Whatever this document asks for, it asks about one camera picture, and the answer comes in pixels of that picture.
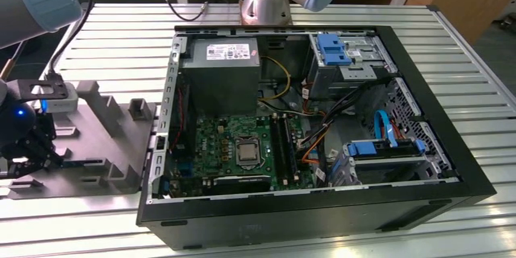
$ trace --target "white table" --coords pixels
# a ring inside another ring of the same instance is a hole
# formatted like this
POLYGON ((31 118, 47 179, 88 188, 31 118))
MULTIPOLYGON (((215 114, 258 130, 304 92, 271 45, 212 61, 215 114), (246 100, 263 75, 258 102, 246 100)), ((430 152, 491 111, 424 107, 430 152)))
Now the white table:
MULTIPOLYGON (((178 5, 196 14, 200 5, 178 5)), ((292 7, 299 25, 390 25, 495 184, 498 195, 410 231, 174 252, 135 226, 139 194, 0 200, 0 257, 503 257, 516 251, 515 97, 440 13, 426 7, 292 7)), ((212 5, 196 23, 163 4, 98 4, 58 64, 74 82, 99 80, 119 103, 160 102, 176 25, 238 25, 238 5, 212 5)))

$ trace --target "power supply label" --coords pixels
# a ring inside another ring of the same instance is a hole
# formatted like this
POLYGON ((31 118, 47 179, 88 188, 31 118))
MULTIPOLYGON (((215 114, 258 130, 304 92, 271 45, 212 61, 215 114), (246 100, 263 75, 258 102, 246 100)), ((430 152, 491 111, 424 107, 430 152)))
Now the power supply label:
POLYGON ((250 44, 208 45, 207 60, 250 60, 250 44))

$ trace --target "yellow cable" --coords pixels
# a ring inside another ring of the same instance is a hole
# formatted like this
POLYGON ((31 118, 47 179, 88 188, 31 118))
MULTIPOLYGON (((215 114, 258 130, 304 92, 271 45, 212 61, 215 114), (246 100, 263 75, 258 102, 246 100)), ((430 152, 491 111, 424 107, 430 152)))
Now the yellow cable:
POLYGON ((286 94, 288 92, 288 89, 291 89, 291 74, 288 73, 287 69, 284 68, 284 66, 280 64, 280 62, 278 60, 275 60, 272 57, 267 57, 267 56, 263 56, 263 58, 272 60, 274 63, 282 68, 282 70, 284 71, 284 73, 287 75, 287 87, 284 87, 283 92, 278 95, 274 95, 272 97, 259 98, 260 101, 267 101, 267 100, 272 100, 272 99, 282 97, 283 94, 286 94))

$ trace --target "blue led light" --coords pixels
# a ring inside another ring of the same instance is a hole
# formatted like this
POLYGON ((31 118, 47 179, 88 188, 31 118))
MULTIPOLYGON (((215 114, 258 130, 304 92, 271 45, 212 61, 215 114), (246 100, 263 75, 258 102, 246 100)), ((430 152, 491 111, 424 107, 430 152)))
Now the blue led light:
POLYGON ((43 110, 43 112, 47 112, 47 109, 48 109, 47 100, 42 100, 40 103, 42 103, 42 110, 43 110))

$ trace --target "floor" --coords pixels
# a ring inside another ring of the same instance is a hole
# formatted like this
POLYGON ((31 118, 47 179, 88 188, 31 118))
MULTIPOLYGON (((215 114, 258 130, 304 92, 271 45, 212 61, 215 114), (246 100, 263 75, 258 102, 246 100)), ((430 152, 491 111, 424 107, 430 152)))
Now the floor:
POLYGON ((492 24, 474 49, 516 95, 516 33, 504 31, 492 24))

